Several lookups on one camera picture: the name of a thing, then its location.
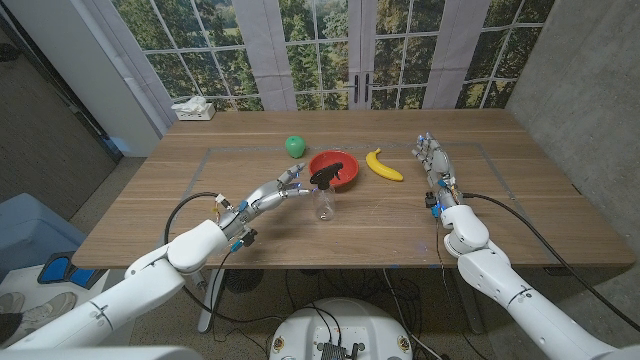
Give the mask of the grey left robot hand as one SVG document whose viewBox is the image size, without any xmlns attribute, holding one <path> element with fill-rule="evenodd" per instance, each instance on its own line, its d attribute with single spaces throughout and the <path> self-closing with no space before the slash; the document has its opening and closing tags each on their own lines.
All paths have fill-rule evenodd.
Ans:
<svg viewBox="0 0 640 360">
<path fill-rule="evenodd" d="M 277 208 L 285 200 L 310 195 L 309 189 L 302 188 L 300 183 L 293 183 L 304 168 L 304 162 L 292 166 L 276 180 L 255 189 L 237 207 L 222 215 L 219 227 L 226 237 L 231 240 L 239 236 L 252 220 L 266 211 Z"/>
</svg>

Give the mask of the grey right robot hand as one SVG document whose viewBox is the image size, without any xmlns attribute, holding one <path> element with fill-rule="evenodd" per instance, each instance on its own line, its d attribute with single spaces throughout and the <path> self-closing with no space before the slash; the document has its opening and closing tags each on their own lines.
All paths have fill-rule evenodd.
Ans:
<svg viewBox="0 0 640 360">
<path fill-rule="evenodd" d="M 454 166 L 431 133 L 418 136 L 412 154 L 423 166 L 436 201 L 444 208 L 460 205 L 462 195 L 457 189 Z"/>
</svg>

